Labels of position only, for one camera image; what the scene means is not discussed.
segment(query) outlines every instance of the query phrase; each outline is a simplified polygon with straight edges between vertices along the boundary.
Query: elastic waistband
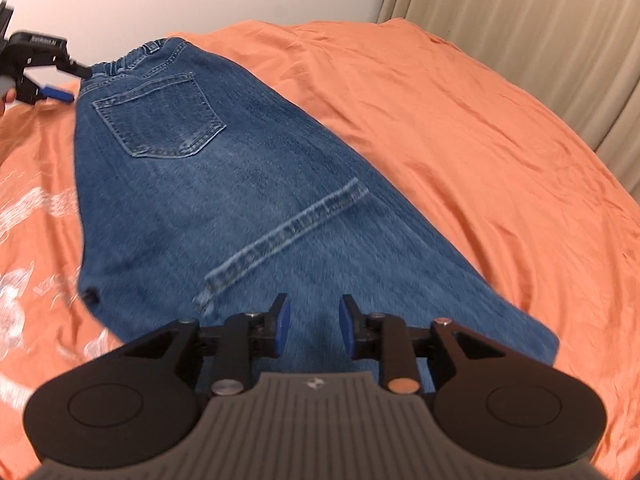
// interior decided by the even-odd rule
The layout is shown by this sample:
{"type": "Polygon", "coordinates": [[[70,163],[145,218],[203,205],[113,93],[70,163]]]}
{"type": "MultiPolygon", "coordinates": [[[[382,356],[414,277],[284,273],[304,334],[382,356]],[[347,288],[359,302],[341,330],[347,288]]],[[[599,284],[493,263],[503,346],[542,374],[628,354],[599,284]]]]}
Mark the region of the elastic waistband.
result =
{"type": "Polygon", "coordinates": [[[135,48],[120,59],[111,62],[97,63],[91,67],[93,77],[95,76],[114,76],[118,72],[123,70],[131,70],[140,61],[145,59],[146,56],[153,54],[160,50],[162,46],[167,42],[166,38],[162,40],[148,41],[142,46],[135,48]]]}

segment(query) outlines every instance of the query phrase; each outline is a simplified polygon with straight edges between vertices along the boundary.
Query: jeans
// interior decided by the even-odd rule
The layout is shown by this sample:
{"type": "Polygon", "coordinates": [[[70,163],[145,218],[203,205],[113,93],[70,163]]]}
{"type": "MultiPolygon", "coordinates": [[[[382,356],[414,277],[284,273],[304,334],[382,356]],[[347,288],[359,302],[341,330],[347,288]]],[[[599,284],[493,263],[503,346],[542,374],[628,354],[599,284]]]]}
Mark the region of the jeans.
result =
{"type": "Polygon", "coordinates": [[[261,370],[375,370],[344,350],[338,302],[352,294],[364,312],[411,326],[450,317],[553,362],[550,330],[495,294],[366,160],[247,70],[179,38],[93,70],[77,103],[79,290],[122,340],[179,317],[221,324],[287,292],[287,347],[261,370]]]}

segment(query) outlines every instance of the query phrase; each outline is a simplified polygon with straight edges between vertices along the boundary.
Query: orange bedsheet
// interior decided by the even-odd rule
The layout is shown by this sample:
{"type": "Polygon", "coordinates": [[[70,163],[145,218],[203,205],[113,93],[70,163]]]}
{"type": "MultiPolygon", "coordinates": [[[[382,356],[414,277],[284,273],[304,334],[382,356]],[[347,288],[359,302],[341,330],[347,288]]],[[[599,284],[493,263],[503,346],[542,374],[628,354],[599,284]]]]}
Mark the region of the orange bedsheet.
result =
{"type": "MultiPolygon", "coordinates": [[[[495,289],[561,339],[609,426],[596,465],[640,469],[640,208],[526,92],[403,20],[239,23],[179,34],[251,70],[367,157],[495,289]]],[[[20,412],[43,381],[118,342],[76,297],[74,108],[0,121],[0,476],[36,467],[20,412]]]]}

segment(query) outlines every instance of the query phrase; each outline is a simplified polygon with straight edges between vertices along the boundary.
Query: logo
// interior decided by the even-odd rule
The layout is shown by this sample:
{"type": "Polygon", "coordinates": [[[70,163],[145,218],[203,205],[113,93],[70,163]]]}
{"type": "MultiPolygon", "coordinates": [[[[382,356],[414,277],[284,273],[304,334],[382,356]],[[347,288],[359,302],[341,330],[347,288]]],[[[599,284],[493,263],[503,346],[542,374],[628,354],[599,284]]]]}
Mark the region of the logo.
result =
{"type": "Polygon", "coordinates": [[[307,382],[305,382],[305,384],[312,390],[318,391],[320,388],[322,388],[326,384],[326,381],[321,379],[320,377],[314,377],[312,379],[309,379],[307,382]]]}
{"type": "Polygon", "coordinates": [[[32,36],[31,43],[44,43],[47,45],[56,45],[57,40],[52,40],[51,38],[45,38],[44,36],[32,36]]]}

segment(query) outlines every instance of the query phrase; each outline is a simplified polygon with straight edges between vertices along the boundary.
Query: belt loop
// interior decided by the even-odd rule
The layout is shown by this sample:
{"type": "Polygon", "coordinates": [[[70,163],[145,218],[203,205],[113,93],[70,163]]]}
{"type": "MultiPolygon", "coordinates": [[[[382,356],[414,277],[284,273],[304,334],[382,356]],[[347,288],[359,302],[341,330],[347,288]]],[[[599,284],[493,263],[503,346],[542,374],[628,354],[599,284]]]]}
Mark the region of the belt loop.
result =
{"type": "Polygon", "coordinates": [[[143,47],[146,50],[147,54],[153,54],[154,52],[157,52],[158,50],[160,50],[160,45],[158,44],[158,41],[147,41],[143,47]]]}

